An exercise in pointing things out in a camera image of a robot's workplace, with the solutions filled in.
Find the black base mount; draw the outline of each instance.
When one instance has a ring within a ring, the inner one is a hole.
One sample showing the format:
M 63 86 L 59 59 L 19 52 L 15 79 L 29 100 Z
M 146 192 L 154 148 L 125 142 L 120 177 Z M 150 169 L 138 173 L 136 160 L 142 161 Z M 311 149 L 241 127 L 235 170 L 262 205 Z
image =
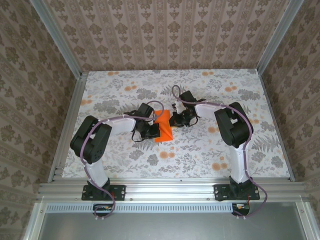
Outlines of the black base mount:
M 88 185 L 83 186 L 82 197 L 83 201 L 111 201 L 108 194 L 100 189 L 97 189 L 89 181 Z M 110 185 L 110 179 L 102 187 L 107 190 L 116 201 L 124 201 L 126 196 L 126 185 Z
M 249 179 L 242 183 L 236 183 L 229 177 L 230 184 L 215 184 L 213 192 L 215 200 L 259 200 L 259 190 Z

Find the orange cloth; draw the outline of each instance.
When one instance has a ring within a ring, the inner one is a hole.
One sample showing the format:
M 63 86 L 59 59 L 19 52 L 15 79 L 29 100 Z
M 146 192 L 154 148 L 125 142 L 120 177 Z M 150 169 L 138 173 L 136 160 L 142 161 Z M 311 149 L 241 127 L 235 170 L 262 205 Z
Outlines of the orange cloth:
M 162 110 L 155 111 L 155 115 L 160 115 Z M 156 143 L 172 141 L 174 139 L 172 135 L 172 129 L 169 124 L 170 111 L 164 110 L 163 114 L 154 122 L 159 124 L 160 137 L 154 139 Z

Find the vent grille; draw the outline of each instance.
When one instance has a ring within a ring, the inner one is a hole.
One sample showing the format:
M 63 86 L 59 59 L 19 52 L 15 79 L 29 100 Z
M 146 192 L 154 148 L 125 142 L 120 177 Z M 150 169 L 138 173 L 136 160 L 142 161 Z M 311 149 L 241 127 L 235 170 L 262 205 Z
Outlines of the vent grille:
M 46 213 L 92 213 L 93 206 L 93 203 L 49 203 Z M 232 203 L 117 203 L 114 210 L 115 213 L 231 213 L 232 211 Z

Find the wall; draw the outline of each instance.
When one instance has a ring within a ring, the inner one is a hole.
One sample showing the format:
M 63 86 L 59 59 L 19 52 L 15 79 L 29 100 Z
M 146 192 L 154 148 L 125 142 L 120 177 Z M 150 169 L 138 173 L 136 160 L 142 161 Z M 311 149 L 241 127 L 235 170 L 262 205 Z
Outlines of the wall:
M 44 0 L 82 71 L 255 68 L 289 0 Z
M 262 75 L 293 172 L 320 223 L 320 1 L 305 0 Z
M 0 1 L 0 239 L 19 239 L 46 182 L 75 79 L 27 0 Z

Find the floral tablecloth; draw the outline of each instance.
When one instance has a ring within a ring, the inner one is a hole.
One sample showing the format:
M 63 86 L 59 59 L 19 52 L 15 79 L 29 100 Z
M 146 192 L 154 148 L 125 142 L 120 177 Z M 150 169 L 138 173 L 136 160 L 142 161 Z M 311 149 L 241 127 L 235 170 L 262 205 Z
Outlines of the floral tablecloth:
M 96 71 L 88 74 L 74 133 L 88 115 L 102 120 L 161 101 L 172 111 L 171 87 L 190 90 L 196 99 L 239 102 L 254 128 L 248 166 L 253 177 L 289 177 L 258 73 L 255 69 Z M 160 106 L 152 105 L 156 110 Z M 219 178 L 230 175 L 230 154 L 215 119 L 174 128 L 173 141 L 133 142 L 131 133 L 109 138 L 102 157 L 112 178 Z M 80 159 L 69 149 L 65 178 L 83 178 Z

